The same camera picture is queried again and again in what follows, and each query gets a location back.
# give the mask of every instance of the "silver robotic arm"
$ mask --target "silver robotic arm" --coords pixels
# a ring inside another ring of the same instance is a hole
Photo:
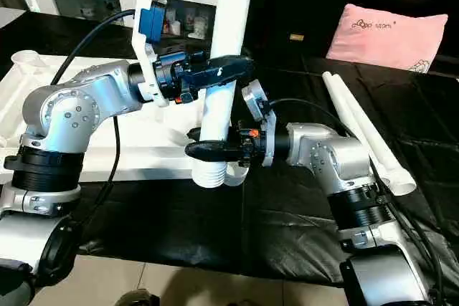
[[[180,104],[197,99],[202,88],[249,75],[252,60],[177,52],[152,65],[157,92]],[[1,306],[27,305],[36,290],[69,274],[81,233],[71,212],[80,199],[78,180],[90,136],[104,120],[153,101],[143,97],[144,84],[139,64],[122,60],[90,67],[26,98],[27,130],[17,155],[5,159],[14,174],[0,195]]]
[[[325,125],[276,123],[257,80],[242,94],[260,130],[238,128],[236,143],[192,143],[187,154],[242,166],[253,161],[270,166],[280,158],[307,168],[328,199],[341,248],[351,254],[340,266],[349,304],[430,305],[427,284],[387,208],[388,200],[378,192],[363,145]]]

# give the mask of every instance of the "tiled floor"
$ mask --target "tiled floor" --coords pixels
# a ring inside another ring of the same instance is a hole
[[[259,306],[345,306],[342,290],[255,279],[200,269],[78,257],[71,275],[45,288],[32,306],[114,306],[124,293],[146,288],[161,306],[227,306],[251,300]]]

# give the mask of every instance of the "white pipe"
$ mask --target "white pipe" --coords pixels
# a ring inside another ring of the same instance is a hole
[[[333,76],[332,85],[334,92],[348,105],[377,160],[385,167],[391,192],[395,196],[401,196],[414,191],[416,189],[415,180],[410,173],[400,165],[389,146],[379,134],[378,130],[373,126],[373,123],[339,75]]]
[[[383,180],[383,182],[389,186],[390,180],[387,176],[386,169],[384,166],[379,162],[377,157],[375,156],[372,147],[368,143],[368,140],[365,137],[365,134],[362,132],[359,124],[357,123],[354,114],[351,111],[351,108],[347,104],[346,100],[342,97],[341,88],[338,87],[336,83],[336,79],[340,79],[338,75],[331,75],[330,72],[324,72],[322,74],[323,81],[325,82],[325,86],[327,87],[328,93],[330,94],[331,101],[335,106],[336,112],[338,113],[339,118],[343,123],[355,134],[355,136],[359,139],[360,143],[366,148],[370,158],[373,160],[374,166],[378,170],[378,174]]]
[[[249,3],[250,0],[218,0],[211,57],[240,54]],[[235,87],[236,82],[231,82],[207,89],[200,140],[226,140]],[[191,175],[199,186],[214,188],[223,184],[226,170],[225,162],[194,160]]]

